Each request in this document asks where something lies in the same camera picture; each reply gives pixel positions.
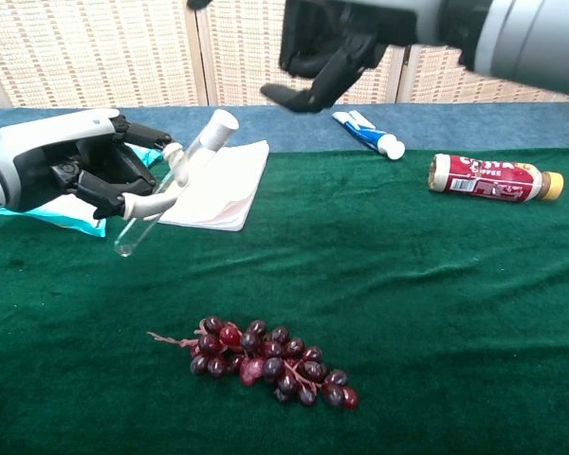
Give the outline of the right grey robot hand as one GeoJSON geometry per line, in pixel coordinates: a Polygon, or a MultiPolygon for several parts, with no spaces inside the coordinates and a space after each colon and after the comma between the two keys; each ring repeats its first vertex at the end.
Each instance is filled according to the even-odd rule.
{"type": "Polygon", "coordinates": [[[285,1],[279,67],[312,81],[305,89],[275,82],[268,100],[295,113],[332,107],[388,46],[439,46],[459,25],[454,1],[285,1]]]}

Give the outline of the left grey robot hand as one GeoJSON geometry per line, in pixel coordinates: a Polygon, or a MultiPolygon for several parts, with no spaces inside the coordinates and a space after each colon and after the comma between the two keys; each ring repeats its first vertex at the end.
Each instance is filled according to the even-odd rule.
{"type": "Polygon", "coordinates": [[[0,128],[0,209],[25,212],[63,195],[94,208],[96,220],[158,215],[176,201],[161,193],[134,146],[165,153],[160,130],[113,108],[83,110],[0,128]]]}

